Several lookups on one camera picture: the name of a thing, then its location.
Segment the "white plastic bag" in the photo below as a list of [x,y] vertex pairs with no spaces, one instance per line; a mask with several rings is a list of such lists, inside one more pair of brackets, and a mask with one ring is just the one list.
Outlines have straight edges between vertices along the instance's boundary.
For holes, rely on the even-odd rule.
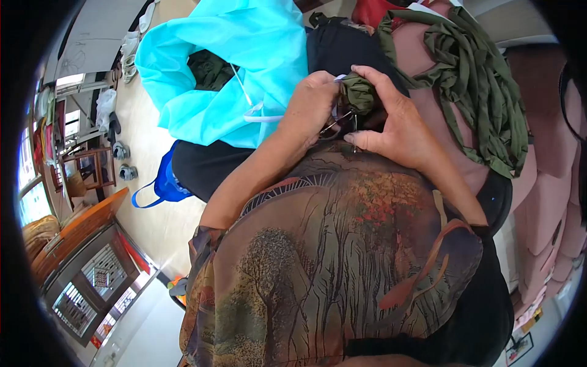
[[120,53],[124,56],[132,55],[137,50],[139,44],[139,32],[126,32],[126,35],[122,39],[122,46],[120,47]]
[[96,103],[96,127],[101,132],[106,132],[110,125],[110,114],[116,108],[116,91],[107,89],[100,92]]

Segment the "olive green cloth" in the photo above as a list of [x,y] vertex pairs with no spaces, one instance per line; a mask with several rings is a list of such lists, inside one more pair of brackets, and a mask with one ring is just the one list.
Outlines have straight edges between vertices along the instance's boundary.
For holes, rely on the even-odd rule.
[[[397,69],[391,33],[394,17],[431,25],[424,44],[437,62],[435,67],[414,77]],[[453,7],[448,18],[452,22],[424,12],[388,11],[377,29],[380,45],[408,89],[439,88],[446,122],[467,157],[509,179],[519,177],[528,153],[519,87],[495,43],[465,9]],[[464,146],[450,102],[473,131],[478,149]]]
[[366,115],[373,109],[375,88],[365,78],[351,72],[340,81],[338,105],[350,106],[358,115]]
[[192,53],[187,65],[194,75],[196,90],[217,92],[234,76],[230,64],[208,50]]

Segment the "blue plastic bag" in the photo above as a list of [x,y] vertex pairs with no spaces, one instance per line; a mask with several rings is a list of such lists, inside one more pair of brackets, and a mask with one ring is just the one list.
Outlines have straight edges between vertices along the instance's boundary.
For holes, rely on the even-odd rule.
[[135,65],[160,127],[195,144],[257,148],[277,122],[244,120],[251,105],[235,77],[219,92],[194,90],[187,59],[202,49],[240,66],[251,101],[263,103],[253,116],[283,115],[308,75],[302,13],[292,0],[201,0],[188,18],[153,28],[139,44]]

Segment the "left hand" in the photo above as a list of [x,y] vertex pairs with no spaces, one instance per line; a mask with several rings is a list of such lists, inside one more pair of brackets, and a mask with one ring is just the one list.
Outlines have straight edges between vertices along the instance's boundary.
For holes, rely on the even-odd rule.
[[304,148],[318,140],[318,134],[332,113],[339,92],[334,76],[326,71],[313,72],[296,86],[277,131],[287,139],[296,139]]

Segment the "finger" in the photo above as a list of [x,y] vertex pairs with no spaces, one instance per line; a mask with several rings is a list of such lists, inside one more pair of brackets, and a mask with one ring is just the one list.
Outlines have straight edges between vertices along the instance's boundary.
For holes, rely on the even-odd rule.
[[393,103],[399,91],[387,75],[365,65],[353,65],[350,69],[367,79],[375,87],[386,110],[393,109]]
[[325,70],[319,70],[308,75],[305,80],[312,87],[318,87],[322,84],[334,82],[334,75],[331,75]]
[[382,153],[383,149],[383,135],[378,132],[363,130],[355,133],[350,133],[344,136],[344,140],[356,145],[357,147],[372,151],[374,153]]
[[334,96],[340,91],[340,85],[335,82],[328,82],[321,85],[320,89],[324,90],[326,94]]

